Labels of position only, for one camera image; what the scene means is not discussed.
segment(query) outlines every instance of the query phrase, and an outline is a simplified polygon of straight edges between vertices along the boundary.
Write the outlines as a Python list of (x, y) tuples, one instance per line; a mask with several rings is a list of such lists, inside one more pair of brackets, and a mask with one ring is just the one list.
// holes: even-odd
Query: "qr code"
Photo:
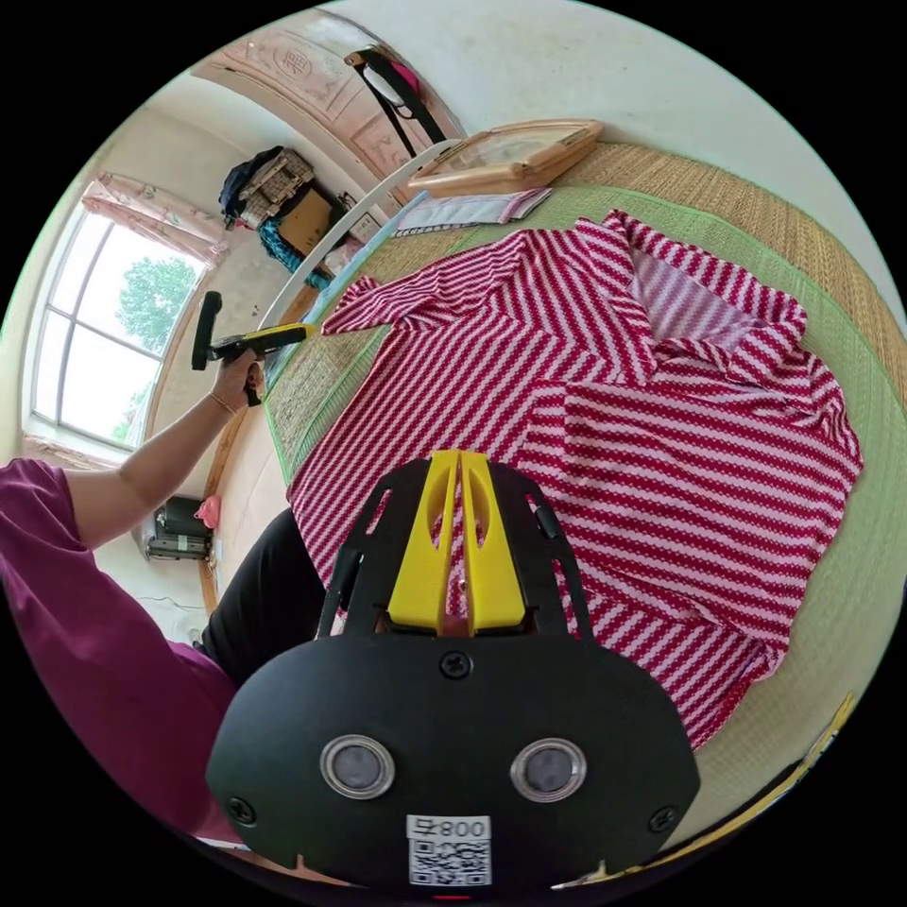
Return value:
[(409, 842), (409, 880), (414, 885), (490, 885), (490, 841)]

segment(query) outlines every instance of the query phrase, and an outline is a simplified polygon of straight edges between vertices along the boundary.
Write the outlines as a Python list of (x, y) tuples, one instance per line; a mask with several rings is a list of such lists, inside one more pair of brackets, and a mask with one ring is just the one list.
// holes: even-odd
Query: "tree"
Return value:
[(137, 390), (132, 395), (132, 398), (129, 400), (129, 406), (127, 406), (126, 412), (123, 413), (122, 421), (111, 432), (111, 440), (119, 441), (121, 444), (126, 443), (126, 439), (129, 437), (129, 432), (132, 429), (132, 423), (135, 420), (135, 416), (145, 405), (145, 400), (147, 400), (150, 390), (151, 384), (147, 384), (142, 388), (142, 390)]
[(123, 275), (116, 319), (149, 352), (161, 353), (196, 282), (196, 272), (181, 258), (152, 262), (143, 258)]

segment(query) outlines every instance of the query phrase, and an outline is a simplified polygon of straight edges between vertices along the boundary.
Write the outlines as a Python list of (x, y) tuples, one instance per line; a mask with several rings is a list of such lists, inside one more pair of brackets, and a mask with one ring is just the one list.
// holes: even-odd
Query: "power cord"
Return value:
[(163, 598), (154, 598), (151, 595), (144, 595), (142, 598), (137, 598), (138, 602), (169, 602), (174, 608), (179, 608), (181, 611), (203, 611), (205, 610), (204, 605), (181, 605), (179, 602), (175, 602), (169, 595), (165, 595)]

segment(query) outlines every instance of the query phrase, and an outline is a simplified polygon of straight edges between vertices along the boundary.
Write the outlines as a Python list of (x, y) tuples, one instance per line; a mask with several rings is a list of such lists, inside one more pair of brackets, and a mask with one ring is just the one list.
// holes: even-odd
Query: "window frame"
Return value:
[[(125, 441), (118, 441), (114, 438), (98, 435), (95, 432), (88, 431), (87, 429), (84, 429), (84, 428), (78, 428), (77, 426), (66, 421), (66, 419), (64, 419), (62, 417), (63, 394), (65, 392), (65, 387), (66, 387), (66, 369), (67, 369), (67, 366), (69, 365), (69, 357), (70, 357), (70, 352), (71, 352), (72, 345), (73, 345), (73, 337), (75, 336), (76, 329), (81, 328), (83, 331), (89, 331), (92, 334), (94, 334), (95, 336), (102, 337), (103, 339), (106, 339), (106, 340), (110, 341), (111, 343), (117, 344), (117, 346), (123, 347), (130, 351), (133, 351), (133, 352), (137, 353), (138, 355), (143, 356), (145, 359), (150, 359), (153, 362), (157, 363), (157, 371), (155, 373), (154, 378), (151, 381), (150, 390), (149, 390), (147, 399), (145, 400), (145, 403), (144, 403), (145, 410), (146, 410), (145, 418), (147, 419), (147, 408), (150, 406), (151, 399), (154, 395), (154, 391), (157, 388), (157, 386), (161, 380), (163, 363), (166, 359), (167, 352), (170, 348), (170, 344), (173, 341), (173, 332), (180, 323), (180, 316), (177, 316), (177, 318), (174, 321), (174, 324), (171, 326), (170, 335), (167, 337), (166, 343), (164, 343), (163, 349), (161, 350), (160, 353), (154, 353), (154, 352), (149, 352), (148, 350), (143, 350), (141, 347), (137, 346), (136, 344), (129, 343), (129, 341), (124, 340), (121, 337), (112, 336), (111, 334), (108, 334), (106, 331), (96, 328), (93, 325), (86, 323), (85, 321), (79, 320), (78, 313), (79, 313), (79, 309), (81, 308), (82, 301), (85, 297), (85, 291), (88, 288), (88, 284), (92, 278), (92, 275), (94, 274), (94, 269), (97, 265), (98, 260), (100, 259), (101, 255), (104, 252), (104, 248), (106, 247), (108, 240), (110, 239), (110, 237), (112, 236), (112, 234), (115, 230), (125, 230), (126, 229), (125, 227), (120, 227), (118, 224), (116, 224), (112, 220), (108, 223), (108, 226), (104, 230), (103, 238), (97, 244), (97, 247), (94, 250), (94, 253), (92, 255), (92, 259), (91, 259), (88, 267), (85, 270), (85, 275), (83, 276), (81, 285), (79, 286), (78, 293), (76, 296), (76, 301), (73, 306), (73, 311), (72, 312), (63, 312), (61, 309), (57, 308), (53, 304), (52, 299), (54, 298), (54, 294), (57, 292), (57, 287), (60, 285), (60, 280), (62, 277), (63, 270), (65, 269), (67, 263), (69, 262), (70, 253), (72, 252), (73, 246), (76, 243), (76, 240), (85, 224), (85, 221), (90, 216), (90, 213), (87, 212), (84, 208), (81, 208), (81, 206), (79, 206), (79, 209), (80, 210), (77, 212), (76, 217), (73, 218), (73, 220), (71, 220), (70, 224), (68, 225), (69, 229), (66, 231), (67, 235), (66, 235), (66, 239), (65, 239), (64, 243), (62, 244), (62, 249), (60, 249), (58, 254), (54, 256), (50, 280), (46, 281), (44, 283), (44, 287), (42, 288), (42, 292), (39, 296), (39, 308), (40, 308), (41, 322), (40, 322), (40, 327), (39, 327), (37, 337), (36, 337), (35, 360), (32, 363), (31, 374), (30, 374), (28, 413), (29, 413), (29, 416), (31, 419), (36, 419), (41, 424), (52, 426), (54, 429), (62, 430), (66, 434), (84, 438), (86, 440), (92, 441), (95, 444), (100, 444), (105, 448), (109, 448), (111, 451), (116, 451), (121, 454), (131, 454), (133, 451), (136, 450), (136, 448), (138, 447), (138, 444), (135, 444), (135, 445), (129, 444)], [(180, 255), (180, 253), (175, 251), (174, 256), (177, 256), (177, 255)], [(181, 310), (181, 314), (184, 313), (185, 307), (191, 303), (199, 286), (201, 285), (202, 281), (205, 280), (205, 278), (207, 277), (208, 272), (210, 270), (209, 266), (206, 265), (204, 262), (200, 262), (200, 264), (202, 265), (202, 270), (198, 274), (198, 277), (196, 278), (196, 282), (192, 285), (191, 289), (189, 290), (188, 294), (186, 295), (186, 299), (183, 302), (183, 309)], [(60, 372), (59, 372), (59, 376), (58, 376), (58, 380), (57, 380), (57, 399), (56, 399), (56, 405), (55, 405), (55, 417), (54, 418), (50, 418), (50, 417), (46, 416), (44, 413), (38, 412), (38, 410), (37, 410), (38, 372), (39, 372), (38, 363), (40, 361), (41, 352), (43, 350), (43, 344), (44, 344), (45, 334), (46, 334), (46, 330), (47, 330), (47, 322), (48, 322), (51, 314), (66, 318), (66, 320), (68, 322), (68, 326), (67, 326), (67, 330), (66, 330), (66, 338), (63, 342), (62, 356), (60, 358)], [(146, 429), (147, 429), (147, 425), (143, 426), (143, 432)]]

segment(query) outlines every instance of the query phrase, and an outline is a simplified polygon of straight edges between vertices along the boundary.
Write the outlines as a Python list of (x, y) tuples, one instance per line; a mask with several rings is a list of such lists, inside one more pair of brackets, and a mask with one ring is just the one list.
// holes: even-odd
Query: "shirt collar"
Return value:
[[(575, 230), (582, 240), (584, 267), (591, 265), (625, 327), (628, 361), (622, 366), (630, 380), (648, 382), (659, 368), (659, 353), (684, 351), (713, 363), (730, 382), (773, 389), (794, 405), (813, 409), (812, 382), (800, 348), (807, 317), (796, 299), (756, 282), (739, 265), (669, 239), (625, 212), (612, 211), (601, 224), (580, 218)], [(733, 351), (708, 339), (677, 337), (657, 343), (645, 307), (629, 291), (635, 277), (633, 248), (672, 265), (681, 256), (692, 258), (691, 281), (758, 321)]]

